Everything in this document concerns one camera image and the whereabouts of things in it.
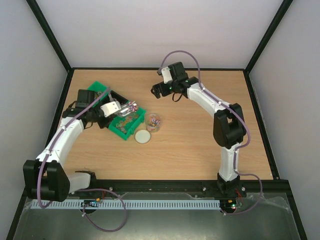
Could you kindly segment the metal candy scoop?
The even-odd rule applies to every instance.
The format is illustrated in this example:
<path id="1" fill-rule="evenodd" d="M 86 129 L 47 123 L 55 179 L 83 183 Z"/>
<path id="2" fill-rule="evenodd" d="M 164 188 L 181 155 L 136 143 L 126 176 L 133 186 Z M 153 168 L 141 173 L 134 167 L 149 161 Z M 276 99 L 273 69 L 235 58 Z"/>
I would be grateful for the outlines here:
<path id="1" fill-rule="evenodd" d="M 121 105 L 121 108 L 119 111 L 117 111 L 115 114 L 120 117 L 125 117 L 131 113 L 137 112 L 139 109 L 139 106 L 135 101 L 128 101 L 126 104 Z"/>

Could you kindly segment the green bin of sticks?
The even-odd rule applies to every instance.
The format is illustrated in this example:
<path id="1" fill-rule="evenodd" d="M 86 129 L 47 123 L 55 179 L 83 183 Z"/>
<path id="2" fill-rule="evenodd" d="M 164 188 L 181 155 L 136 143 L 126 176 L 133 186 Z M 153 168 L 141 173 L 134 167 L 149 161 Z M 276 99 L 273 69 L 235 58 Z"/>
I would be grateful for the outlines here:
<path id="1" fill-rule="evenodd" d="M 94 91 L 95 97 L 99 97 L 108 87 L 99 81 L 93 82 L 87 90 Z"/>

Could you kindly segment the green bin of gummies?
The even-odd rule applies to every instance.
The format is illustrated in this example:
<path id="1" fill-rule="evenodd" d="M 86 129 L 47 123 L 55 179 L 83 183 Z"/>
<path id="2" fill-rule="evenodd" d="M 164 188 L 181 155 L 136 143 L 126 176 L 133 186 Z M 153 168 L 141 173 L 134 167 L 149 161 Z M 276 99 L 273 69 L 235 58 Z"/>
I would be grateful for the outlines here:
<path id="1" fill-rule="evenodd" d="M 127 116 L 116 116 L 109 124 L 108 129 L 126 141 L 144 122 L 145 114 L 146 110 L 139 108 L 136 112 L 132 112 Z"/>

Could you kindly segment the black bin of lollipops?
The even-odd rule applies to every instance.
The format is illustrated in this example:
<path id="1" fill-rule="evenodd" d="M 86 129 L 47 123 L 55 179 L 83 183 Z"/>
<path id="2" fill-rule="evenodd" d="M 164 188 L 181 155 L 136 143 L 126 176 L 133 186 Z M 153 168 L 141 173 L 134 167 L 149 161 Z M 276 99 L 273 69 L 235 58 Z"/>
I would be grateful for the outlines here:
<path id="1" fill-rule="evenodd" d="M 100 107 L 106 103 L 112 102 L 112 101 L 118 101 L 120 103 L 120 105 L 124 105 L 128 102 L 128 100 L 121 96 L 120 94 L 118 94 L 115 91 L 111 91 L 110 93 L 108 93 L 103 99 L 101 99 L 98 104 L 97 104 L 97 109 L 100 110 Z M 112 114 L 112 120 L 117 117 L 116 114 Z"/>

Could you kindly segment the clear glass jar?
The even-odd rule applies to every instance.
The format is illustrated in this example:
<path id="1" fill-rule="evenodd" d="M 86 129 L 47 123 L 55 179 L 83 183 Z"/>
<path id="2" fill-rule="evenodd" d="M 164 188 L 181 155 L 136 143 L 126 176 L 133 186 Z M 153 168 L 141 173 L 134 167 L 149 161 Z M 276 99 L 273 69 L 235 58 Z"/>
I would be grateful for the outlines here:
<path id="1" fill-rule="evenodd" d="M 161 128 L 161 123 L 161 118 L 158 114 L 151 113 L 145 116 L 146 129 L 151 133 L 158 132 Z"/>

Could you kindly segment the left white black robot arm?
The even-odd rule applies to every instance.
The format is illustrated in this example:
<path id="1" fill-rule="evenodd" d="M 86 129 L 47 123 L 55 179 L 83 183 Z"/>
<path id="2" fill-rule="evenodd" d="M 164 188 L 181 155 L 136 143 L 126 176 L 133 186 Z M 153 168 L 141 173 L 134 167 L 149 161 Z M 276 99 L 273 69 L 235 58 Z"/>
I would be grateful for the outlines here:
<path id="1" fill-rule="evenodd" d="M 87 124 L 100 124 L 120 110 L 119 102 L 110 93 L 110 88 L 101 93 L 80 89 L 77 99 L 62 113 L 60 125 L 45 149 L 36 159 L 24 163 L 27 196 L 37 200 L 41 208 L 47 208 L 51 202 L 62 202 L 70 193 L 87 189 L 91 185 L 95 175 L 93 172 L 80 170 L 66 174 L 64 165 Z"/>

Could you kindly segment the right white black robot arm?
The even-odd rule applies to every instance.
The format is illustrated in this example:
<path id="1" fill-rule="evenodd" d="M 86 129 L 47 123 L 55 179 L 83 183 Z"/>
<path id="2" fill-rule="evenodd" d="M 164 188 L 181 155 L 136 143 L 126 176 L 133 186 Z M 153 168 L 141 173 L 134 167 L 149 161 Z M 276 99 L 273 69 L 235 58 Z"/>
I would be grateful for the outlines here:
<path id="1" fill-rule="evenodd" d="M 239 150 L 244 136 L 249 135 L 242 107 L 218 98 L 204 87 L 198 77 L 189 77 L 182 62 L 161 66 L 157 73 L 163 80 L 150 90 L 156 98 L 180 94 L 197 103 L 213 117 L 213 138 L 220 146 L 217 189 L 223 196 L 233 194 L 240 185 Z"/>

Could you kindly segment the black aluminium frame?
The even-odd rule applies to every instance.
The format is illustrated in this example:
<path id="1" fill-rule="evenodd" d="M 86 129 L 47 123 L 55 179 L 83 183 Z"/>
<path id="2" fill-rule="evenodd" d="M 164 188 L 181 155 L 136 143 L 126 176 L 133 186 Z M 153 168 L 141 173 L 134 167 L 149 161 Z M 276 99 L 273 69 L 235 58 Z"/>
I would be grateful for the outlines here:
<path id="1" fill-rule="evenodd" d="M 46 37 L 48 38 L 57 56 L 61 60 L 63 67 L 67 71 L 67 76 L 63 85 L 62 93 L 55 111 L 50 132 L 47 138 L 48 140 L 51 140 L 52 137 L 54 136 L 54 131 L 57 130 L 58 128 L 58 115 L 63 111 L 63 104 L 65 103 L 65 100 L 67 98 L 67 93 L 69 91 L 69 88 L 72 82 L 72 76 L 75 72 L 75 68 L 71 67 L 71 65 L 67 61 L 67 58 L 63 53 L 61 46 L 59 45 L 54 33 L 52 32 L 52 29 L 50 28 L 50 25 L 48 24 L 37 1 L 29 0 L 27 1 L 27 4 L 29 5 L 32 13 L 34 14 L 35 18 L 40 24 L 42 30 L 44 31 Z M 291 4 L 292 4 L 292 1 L 290 0 L 284 0 L 281 3 L 270 25 L 268 26 L 266 32 L 264 33 L 260 43 L 258 44 L 258 47 L 254 51 L 254 54 L 251 57 L 248 65 L 246 66 L 246 68 L 241 69 L 240 71 L 243 72 L 244 74 L 244 79 L 247 86 L 248 94 L 250 96 L 255 118 L 259 127 L 260 135 L 262 137 L 262 142 L 263 142 L 266 156 L 268 159 L 268 164 L 271 169 L 272 179 L 262 181 L 263 190 L 267 194 L 271 194 L 271 193 L 286 194 L 288 205 L 290 207 L 290 210 L 292 211 L 292 218 L 294 219 L 294 225 L 299 234 L 299 238 L 302 240 L 305 240 L 307 239 L 307 235 L 303 227 L 303 223 L 301 221 L 299 211 L 298 211 L 289 181 L 280 178 L 278 168 L 276 166 L 276 161 L 271 149 L 270 141 L 267 136 L 266 127 L 263 123 L 263 117 L 260 111 L 260 107 L 258 106 L 256 93 L 250 79 L 250 72 L 254 68 L 259 57 L 263 53 L 265 47 L 267 46 L 274 32 L 278 28 L 279 24 L 281 23 L 283 17 L 287 13 Z M 112 185 L 116 186 L 117 190 L 119 190 L 121 193 L 124 193 L 126 190 L 135 190 L 135 191 L 141 190 L 142 192 L 145 193 L 147 191 L 147 188 L 151 187 L 152 193 L 203 194 L 203 191 L 200 190 L 200 187 L 205 187 L 207 185 L 215 186 L 217 184 L 217 180 L 106 180 L 106 179 L 102 179 L 102 180 L 98 180 L 98 183 L 101 184 L 102 186 L 106 186 L 108 183 L 111 183 Z"/>

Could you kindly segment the metal front tray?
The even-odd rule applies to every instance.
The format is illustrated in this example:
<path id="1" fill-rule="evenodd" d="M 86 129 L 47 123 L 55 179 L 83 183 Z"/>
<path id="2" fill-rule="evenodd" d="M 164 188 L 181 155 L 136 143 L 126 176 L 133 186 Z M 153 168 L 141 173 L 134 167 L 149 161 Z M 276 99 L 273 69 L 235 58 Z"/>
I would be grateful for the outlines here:
<path id="1" fill-rule="evenodd" d="M 15 240 L 298 240 L 284 194 L 251 193 L 219 210 L 42 209 L 27 199 Z M 186 193 L 127 193 L 122 200 L 215 200 Z"/>

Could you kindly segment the white jar lid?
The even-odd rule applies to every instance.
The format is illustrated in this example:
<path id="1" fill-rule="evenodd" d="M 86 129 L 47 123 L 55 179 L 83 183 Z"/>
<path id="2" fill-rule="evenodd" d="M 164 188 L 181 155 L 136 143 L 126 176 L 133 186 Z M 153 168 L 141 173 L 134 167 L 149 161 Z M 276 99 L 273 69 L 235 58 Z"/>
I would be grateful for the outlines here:
<path id="1" fill-rule="evenodd" d="M 151 139 L 151 133 L 147 129 L 139 129 L 136 131 L 134 139 L 139 144 L 147 144 Z"/>

